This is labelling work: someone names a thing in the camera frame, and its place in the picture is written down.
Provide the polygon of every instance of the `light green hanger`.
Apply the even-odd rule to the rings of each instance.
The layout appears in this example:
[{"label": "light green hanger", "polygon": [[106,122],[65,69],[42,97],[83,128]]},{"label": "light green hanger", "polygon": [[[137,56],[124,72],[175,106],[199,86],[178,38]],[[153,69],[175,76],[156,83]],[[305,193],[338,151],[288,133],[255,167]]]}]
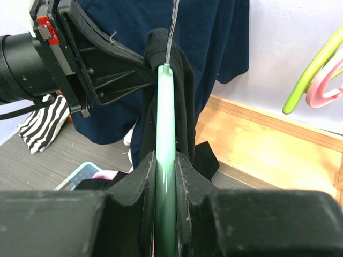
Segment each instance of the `light green hanger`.
[{"label": "light green hanger", "polygon": [[166,61],[158,68],[155,257],[175,257],[177,247],[174,81],[169,62],[178,4],[179,0],[173,0]]},{"label": "light green hanger", "polygon": [[[323,46],[317,56],[313,59],[310,65],[306,68],[292,93],[290,94],[282,112],[290,114],[295,106],[299,103],[303,94],[305,94],[311,85],[312,79],[316,76],[318,71],[334,56],[337,49],[343,42],[343,24],[332,35],[328,42]],[[343,69],[335,73],[333,78],[337,77],[343,72]]]}]

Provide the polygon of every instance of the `white wall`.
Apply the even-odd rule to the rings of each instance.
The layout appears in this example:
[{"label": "white wall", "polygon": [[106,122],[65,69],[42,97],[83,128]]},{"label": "white wall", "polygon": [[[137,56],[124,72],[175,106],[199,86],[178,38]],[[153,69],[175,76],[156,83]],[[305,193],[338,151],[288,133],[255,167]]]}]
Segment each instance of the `white wall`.
[{"label": "white wall", "polygon": [[[14,12],[11,9],[11,5],[7,0],[0,0],[0,36],[2,35],[15,35],[20,33],[26,33],[27,30],[24,26],[15,18]],[[14,111],[26,106],[31,105],[30,101],[20,101],[16,103],[0,105],[0,114],[4,114],[10,111]],[[18,130],[17,126],[22,123],[27,115],[23,115],[14,119],[0,120],[0,145],[6,142],[11,136],[13,136]]]},{"label": "white wall", "polygon": [[[343,24],[343,0],[250,0],[250,68],[218,96],[282,114],[292,89],[324,43]],[[343,85],[343,74],[329,89]],[[289,115],[343,134],[343,99],[312,109],[305,99]]]}]

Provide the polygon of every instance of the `striped cloth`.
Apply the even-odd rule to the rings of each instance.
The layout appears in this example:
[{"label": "striped cloth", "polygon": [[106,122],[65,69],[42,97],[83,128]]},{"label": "striped cloth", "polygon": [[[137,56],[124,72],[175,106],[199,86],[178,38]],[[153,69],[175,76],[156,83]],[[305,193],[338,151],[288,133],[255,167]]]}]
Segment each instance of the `striped cloth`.
[{"label": "striped cloth", "polygon": [[[46,95],[43,102],[52,97]],[[19,136],[27,144],[31,154],[44,151],[54,141],[68,115],[68,104],[65,98],[59,95],[52,105],[34,111],[18,126]]]}]

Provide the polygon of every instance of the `pink hanger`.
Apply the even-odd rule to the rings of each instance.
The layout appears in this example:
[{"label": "pink hanger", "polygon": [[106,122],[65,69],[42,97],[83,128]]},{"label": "pink hanger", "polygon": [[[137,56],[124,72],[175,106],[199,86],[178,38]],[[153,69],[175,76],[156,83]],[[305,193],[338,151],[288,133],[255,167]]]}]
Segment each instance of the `pink hanger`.
[{"label": "pink hanger", "polygon": [[312,108],[325,106],[343,96],[343,85],[339,89],[324,92],[335,73],[343,67],[343,49],[339,50],[320,70],[306,93],[306,102]]}]

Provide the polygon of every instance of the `hanger hook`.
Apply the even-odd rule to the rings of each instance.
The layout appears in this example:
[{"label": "hanger hook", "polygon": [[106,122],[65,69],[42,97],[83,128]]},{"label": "hanger hook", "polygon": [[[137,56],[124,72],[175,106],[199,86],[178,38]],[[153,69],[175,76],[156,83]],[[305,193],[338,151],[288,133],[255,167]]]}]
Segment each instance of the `hanger hook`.
[{"label": "hanger hook", "polygon": [[165,64],[167,65],[169,65],[170,63],[170,52],[172,50],[172,41],[173,41],[174,29],[176,25],[179,1],[180,0],[173,0],[173,14],[171,15],[171,25],[170,25],[170,31],[169,31],[169,36],[168,36],[167,54],[166,54],[166,61],[165,61]]}]

